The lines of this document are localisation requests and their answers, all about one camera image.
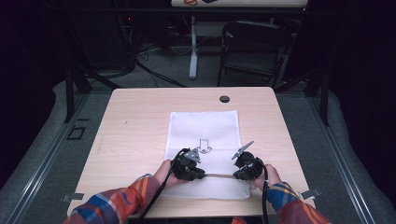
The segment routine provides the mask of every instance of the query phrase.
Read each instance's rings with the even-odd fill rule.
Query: person's right hand
[[[274,166],[272,166],[271,164],[266,164],[265,168],[267,169],[267,172],[268,172],[268,187],[271,187],[276,183],[282,182],[282,180],[280,179],[280,176],[277,173],[277,170]],[[265,181],[264,180],[264,168],[262,168],[262,174],[254,180],[249,180],[248,183],[256,186],[257,188],[259,188],[262,191],[262,189],[264,187],[264,181]]]

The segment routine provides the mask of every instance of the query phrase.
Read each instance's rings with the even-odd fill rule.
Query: person's left hand
[[[160,182],[160,185],[165,180],[166,176],[168,175],[169,169],[171,168],[171,160],[163,161],[160,168],[158,168],[157,172],[155,172],[154,177]],[[165,188],[170,188],[174,185],[184,184],[189,182],[188,180],[180,180],[175,177],[174,174],[171,174],[166,182]]]

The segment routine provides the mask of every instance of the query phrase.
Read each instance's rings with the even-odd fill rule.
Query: chair seat
[[[276,73],[277,56],[272,52],[238,52],[227,55],[224,67],[254,73]]]

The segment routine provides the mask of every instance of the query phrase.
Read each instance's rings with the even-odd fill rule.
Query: hand
[[[267,169],[268,172],[268,187],[271,187],[276,183],[282,182],[274,166],[272,166],[271,164],[266,164],[265,168]],[[264,187],[264,168],[262,168],[262,174],[258,178],[254,180],[249,180],[248,183],[256,186],[262,191],[262,188]]]
[[[166,160],[166,161],[163,161],[163,164],[161,164],[160,168],[158,168],[157,172],[155,172],[154,177],[158,180],[158,182],[160,182],[160,185],[163,183],[166,176],[168,175],[170,168],[171,168],[171,160]],[[174,185],[184,184],[187,182],[189,182],[189,181],[179,180],[175,177],[174,174],[171,174],[168,178],[168,181],[166,182],[165,188],[167,189]]]

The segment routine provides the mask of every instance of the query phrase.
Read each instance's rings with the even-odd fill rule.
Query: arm
[[[265,165],[268,171],[267,200],[272,204],[279,217],[279,223],[330,223],[318,210],[311,205],[303,203],[291,186],[282,182],[276,168]],[[250,181],[262,190],[264,186],[263,175]]]
[[[141,212],[151,201],[170,168],[164,161],[155,175],[144,175],[128,188],[111,189],[93,195],[86,203],[75,208],[66,223],[121,223],[134,213]],[[166,187],[184,183],[171,175]]]

